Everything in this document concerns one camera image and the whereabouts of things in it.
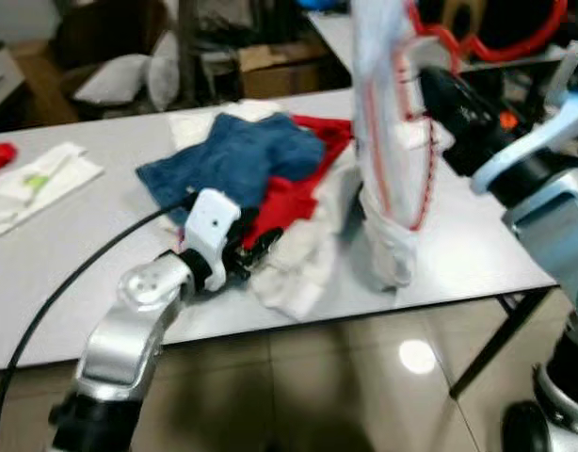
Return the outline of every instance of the white pillow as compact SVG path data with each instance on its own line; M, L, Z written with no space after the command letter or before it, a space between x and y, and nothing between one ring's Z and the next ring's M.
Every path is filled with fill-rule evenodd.
M76 101L94 105L130 104L144 83L146 55L124 55L107 61L74 95Z
M147 73L147 91L158 111L165 111L178 97L180 91L178 41L171 31L162 35L155 44Z

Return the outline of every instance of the black cable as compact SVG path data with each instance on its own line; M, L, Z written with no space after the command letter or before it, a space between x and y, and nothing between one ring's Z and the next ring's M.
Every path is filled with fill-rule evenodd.
M44 304L40 307L39 311L34 315L34 318L28 325L27 329L22 336L22 339L17 344L15 351L13 352L13 356L11 356L10 361L7 365L7 370L5 371L5 375L0 380L0 419L2 417L3 408L5 406L5 397L7 396L8 387L10 386L10 382L13 378L15 373L15 369L17 368L17 363L19 359L22 357L24 353L25 347L27 347L27 343L31 339L32 335L36 331L36 328L44 319L48 311L53 307L55 302L58 300L61 295L78 279L82 273L88 270L92 264L98 261L105 253L115 247L118 243L120 243L124 238L128 235L136 231L137 229L143 227L148 222L161 217L162 215L167 214L168 212L177 209L179 207L186 207L190 210L192 204L194 203L196 197L189 197L188 200L183 200L182 202L177 202L176 204L171 205L170 207L166 207L161 209L149 216L145 217L141 221L135 223L133 226L130 226L128 229L123 231L122 233L116 235L113 239L109 240L106 244L104 244L99 250L97 250L94 254L92 254L81 266L79 266L67 279L56 289L56 291L46 300Z

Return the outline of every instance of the blue towel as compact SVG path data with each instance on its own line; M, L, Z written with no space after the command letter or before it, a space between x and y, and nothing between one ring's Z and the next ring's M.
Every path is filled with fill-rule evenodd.
M202 144L143 165L136 174L162 207L181 201L190 187L215 188L241 207L258 207L270 176L301 181L316 171L324 153L321 140L285 115L248 122L220 114ZM169 214L179 226L187 215L183 209Z

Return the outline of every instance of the table leg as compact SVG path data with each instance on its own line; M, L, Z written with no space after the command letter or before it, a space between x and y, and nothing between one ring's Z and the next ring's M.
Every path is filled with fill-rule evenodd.
M477 355L465 373L450 388L450 396L457 400L469 387L482 370L492 361L511 337L523 326L530 315L545 299L551 289L531 290L525 294L517 309L515 309L490 341Z

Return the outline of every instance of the tiled floor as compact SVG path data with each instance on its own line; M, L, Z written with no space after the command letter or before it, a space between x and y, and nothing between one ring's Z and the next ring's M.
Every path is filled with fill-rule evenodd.
M135 452L500 452L501 412L531 397L530 371L561 333L559 292L458 403L448 386L506 318L495 301L168 350L135 435ZM427 374L402 363L404 341L428 342ZM1 429L3 452L36 452L71 364L21 372Z

